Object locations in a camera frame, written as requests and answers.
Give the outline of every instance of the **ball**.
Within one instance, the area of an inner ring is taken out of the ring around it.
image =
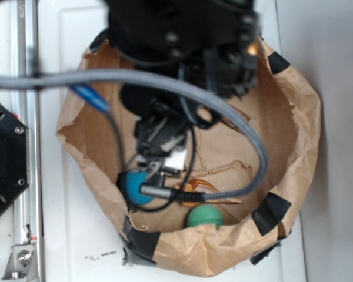
[[[215,224],[219,227],[224,224],[222,213],[210,204],[197,206],[188,215],[187,227],[194,227],[202,224]]]
[[[141,194],[141,184],[145,182],[148,172],[128,172],[125,176],[125,187],[128,198],[139,206],[150,203],[154,198]]]

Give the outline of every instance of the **metal bracket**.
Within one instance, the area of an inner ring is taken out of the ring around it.
[[[38,282],[37,255],[36,244],[13,246],[4,276],[0,281]]]
[[[0,104],[0,216],[29,186],[26,130]]]

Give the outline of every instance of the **wire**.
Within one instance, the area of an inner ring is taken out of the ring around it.
[[[114,117],[112,116],[112,113],[106,112],[105,116],[108,119],[108,122],[110,123],[112,130],[115,133],[116,146],[118,148],[118,153],[119,153],[120,168],[121,168],[121,171],[123,172],[125,169],[123,139],[122,139],[118,124],[116,123]]]
[[[181,194],[185,193],[185,192],[183,192],[183,190],[184,190],[185,185],[188,182],[189,177],[191,176],[192,168],[195,164],[195,159],[196,159],[196,135],[195,135],[194,126],[192,123],[189,123],[189,128],[191,131],[191,140],[192,140],[192,156],[191,156],[191,160],[189,162],[189,168],[188,168],[187,173],[183,179],[180,190],[176,190],[176,194],[172,198],[170,198],[166,204],[164,204],[163,206],[160,206],[160,207],[153,208],[153,209],[147,209],[146,207],[139,206],[139,205],[135,204],[134,202],[132,202],[131,199],[127,195],[125,195],[126,200],[128,202],[130,202],[130,204],[133,205],[136,209],[141,210],[143,212],[157,212],[157,211],[166,209],[168,206],[170,206],[172,204],[172,202],[174,202],[176,199],[178,199]]]
[[[44,75],[37,78],[7,78],[0,76],[1,89],[33,89],[57,86],[80,85],[92,82],[120,82],[175,93],[201,103],[230,120],[240,129],[254,146],[260,160],[259,169],[250,184],[229,192],[204,194],[204,200],[239,197],[253,192],[263,180],[268,168],[268,155],[264,144],[249,124],[223,99],[213,93],[155,73],[124,69],[94,69],[79,72]]]

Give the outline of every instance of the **blue ball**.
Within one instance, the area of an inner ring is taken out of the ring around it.
[[[125,186],[129,199],[139,206],[150,203],[154,198],[140,193],[141,184],[145,182],[148,172],[128,172],[125,177]]]

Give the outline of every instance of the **paper bag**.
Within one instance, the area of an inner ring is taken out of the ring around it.
[[[261,187],[240,204],[215,204],[224,215],[219,228],[185,228],[190,208],[174,203],[157,213],[129,213],[115,185],[119,171],[114,134],[105,117],[69,93],[59,118],[57,135],[73,155],[96,200],[127,246],[157,267],[195,276],[214,276],[290,234],[314,175],[320,134],[320,100],[308,82],[263,41],[258,84],[243,100],[228,101],[260,135],[269,154],[269,169]],[[105,42],[87,50],[80,69],[130,68]],[[128,161],[135,153],[136,116],[120,102],[121,86],[93,87],[112,105]],[[197,161],[192,178],[206,180],[220,191],[239,189],[256,173],[258,157],[240,130],[223,119],[209,130],[195,129]],[[167,182],[172,186],[182,179]],[[159,200],[150,203],[159,204]]]

